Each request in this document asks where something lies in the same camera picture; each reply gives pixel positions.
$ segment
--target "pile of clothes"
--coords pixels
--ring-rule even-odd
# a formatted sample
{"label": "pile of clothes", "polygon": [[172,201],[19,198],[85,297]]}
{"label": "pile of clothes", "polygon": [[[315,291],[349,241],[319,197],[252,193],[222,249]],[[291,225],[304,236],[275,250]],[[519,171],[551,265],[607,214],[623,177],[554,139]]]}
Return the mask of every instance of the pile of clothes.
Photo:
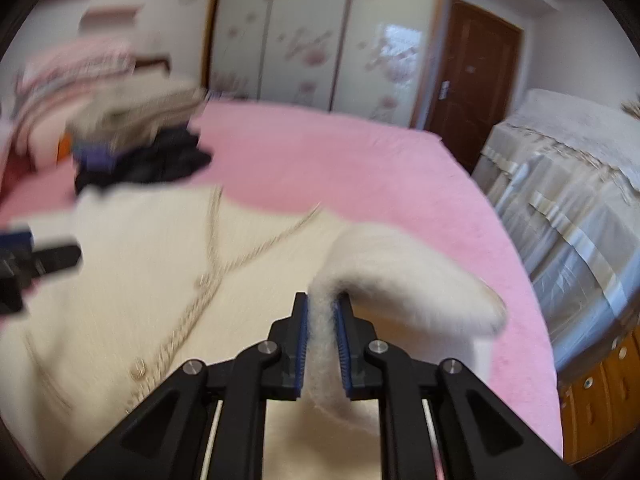
{"label": "pile of clothes", "polygon": [[187,128],[205,95],[193,81],[160,69],[96,92],[66,124],[78,164],[76,194],[86,186],[172,182],[208,166],[211,153]]}

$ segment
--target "white lace cover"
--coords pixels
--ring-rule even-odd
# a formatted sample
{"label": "white lace cover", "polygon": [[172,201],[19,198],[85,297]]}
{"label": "white lace cover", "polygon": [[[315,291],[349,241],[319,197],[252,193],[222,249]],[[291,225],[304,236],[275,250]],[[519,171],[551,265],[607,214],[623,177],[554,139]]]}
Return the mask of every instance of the white lace cover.
{"label": "white lace cover", "polygon": [[640,191],[640,121],[622,110],[577,97],[532,89],[504,120],[536,131],[619,169]]}

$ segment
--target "brown door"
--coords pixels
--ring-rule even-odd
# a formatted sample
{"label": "brown door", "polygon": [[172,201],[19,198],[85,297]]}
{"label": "brown door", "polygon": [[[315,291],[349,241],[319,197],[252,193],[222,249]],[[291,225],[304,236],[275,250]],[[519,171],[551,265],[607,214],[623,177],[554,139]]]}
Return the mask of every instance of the brown door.
{"label": "brown door", "polygon": [[522,31],[485,10],[453,0],[428,130],[469,172],[494,124],[504,118]]}

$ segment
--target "pink blanket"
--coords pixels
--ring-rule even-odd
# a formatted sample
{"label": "pink blanket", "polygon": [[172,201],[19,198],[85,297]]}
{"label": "pink blanket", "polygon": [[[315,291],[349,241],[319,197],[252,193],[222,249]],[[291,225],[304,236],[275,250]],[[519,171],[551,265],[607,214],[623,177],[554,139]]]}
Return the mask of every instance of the pink blanket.
{"label": "pink blanket", "polygon": [[[556,372],[538,302],[498,217],[437,136],[303,108],[222,102],[192,125],[215,156],[190,184],[223,184],[230,198],[270,210],[322,203],[354,221],[397,225],[484,279],[510,312],[490,386],[562,453]],[[69,206],[73,176],[67,163],[25,181],[0,221]]]}

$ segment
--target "white cardigan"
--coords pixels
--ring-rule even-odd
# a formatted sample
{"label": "white cardigan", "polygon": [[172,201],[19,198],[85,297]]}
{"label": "white cardigan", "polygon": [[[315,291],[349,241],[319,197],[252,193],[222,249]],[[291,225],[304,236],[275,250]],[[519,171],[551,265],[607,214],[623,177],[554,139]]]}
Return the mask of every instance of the white cardigan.
{"label": "white cardigan", "polygon": [[[68,222],[82,247],[80,271],[43,283],[26,314],[0,333],[0,413],[47,479],[61,478],[156,385],[159,356],[168,362],[159,380],[189,358],[233,358],[265,339],[307,289],[309,395],[268,404],[264,478],[378,478],[377,436],[361,430],[374,430],[375,403],[352,406],[335,381],[326,315],[335,293],[364,293],[356,313],[413,357],[458,357],[483,379],[488,336],[505,321],[495,293],[450,260],[406,234],[350,227],[324,210],[305,219],[250,210],[211,188],[121,187],[84,193]],[[59,231],[54,224],[60,217],[50,222]],[[215,277],[202,278],[210,274],[212,227],[220,266],[281,239],[212,284]],[[203,297],[202,314],[167,355],[184,331],[181,316]]]}

